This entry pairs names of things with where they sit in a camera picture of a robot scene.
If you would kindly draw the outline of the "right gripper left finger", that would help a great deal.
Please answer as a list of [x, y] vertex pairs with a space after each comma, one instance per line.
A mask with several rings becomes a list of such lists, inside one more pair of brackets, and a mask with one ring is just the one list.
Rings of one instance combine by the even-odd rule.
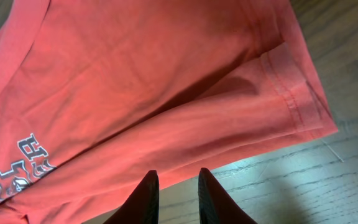
[[156, 170], [150, 170], [122, 206], [103, 224], [157, 224], [159, 181]]

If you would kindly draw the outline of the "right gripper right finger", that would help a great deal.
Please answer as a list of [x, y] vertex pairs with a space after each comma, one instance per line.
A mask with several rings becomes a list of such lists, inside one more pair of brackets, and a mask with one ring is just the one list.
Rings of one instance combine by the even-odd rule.
[[257, 224], [207, 168], [201, 168], [198, 176], [198, 201], [201, 224]]

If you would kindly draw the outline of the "red soccer t-shirt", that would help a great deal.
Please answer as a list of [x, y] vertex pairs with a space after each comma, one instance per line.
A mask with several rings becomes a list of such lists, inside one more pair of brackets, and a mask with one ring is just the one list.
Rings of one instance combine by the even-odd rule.
[[150, 170], [336, 130], [288, 1], [14, 1], [0, 29], [0, 223], [81, 223]]

